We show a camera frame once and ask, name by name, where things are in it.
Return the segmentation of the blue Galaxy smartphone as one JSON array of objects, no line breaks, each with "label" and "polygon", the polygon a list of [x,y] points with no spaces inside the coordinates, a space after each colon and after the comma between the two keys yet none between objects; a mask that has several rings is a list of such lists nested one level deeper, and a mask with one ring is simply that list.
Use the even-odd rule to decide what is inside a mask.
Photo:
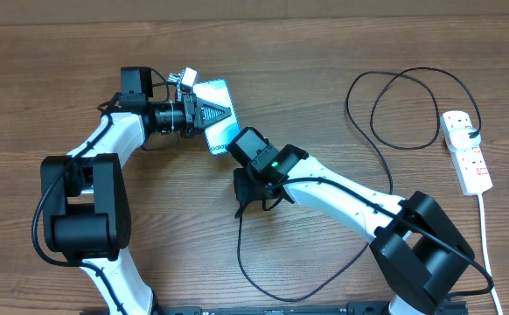
[{"label": "blue Galaxy smartphone", "polygon": [[241,132],[226,80],[217,79],[196,83],[193,93],[205,101],[231,109],[229,117],[205,130],[209,152],[214,156],[226,154],[229,143]]}]

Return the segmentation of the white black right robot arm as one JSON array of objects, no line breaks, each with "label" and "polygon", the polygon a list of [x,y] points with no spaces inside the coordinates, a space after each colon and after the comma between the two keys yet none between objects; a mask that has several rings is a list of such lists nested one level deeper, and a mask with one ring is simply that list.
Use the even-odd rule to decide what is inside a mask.
[{"label": "white black right robot arm", "polygon": [[247,127],[227,146],[240,164],[234,190],[240,219],[256,200],[286,200],[318,210],[366,240],[395,297],[391,314],[434,314],[458,293],[453,288],[472,267],[486,279],[483,295],[494,287],[492,276],[475,260],[440,205],[424,192],[410,198],[376,192],[331,171],[307,151],[288,144],[277,149],[257,129]]}]

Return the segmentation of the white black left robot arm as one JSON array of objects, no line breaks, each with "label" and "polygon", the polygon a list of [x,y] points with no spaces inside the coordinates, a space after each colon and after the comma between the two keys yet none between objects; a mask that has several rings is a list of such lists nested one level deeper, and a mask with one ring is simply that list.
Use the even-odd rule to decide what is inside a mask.
[{"label": "white black left robot arm", "polygon": [[153,101],[157,70],[126,66],[121,89],[98,106],[100,124],[66,155],[40,166],[41,198],[31,242],[46,263],[84,270],[105,299],[108,314],[159,314],[156,293],[140,276],[129,250],[131,214],[122,168],[151,135],[203,134],[213,155],[226,151],[237,120],[227,82],[199,82],[187,67],[160,81],[163,101]]}]

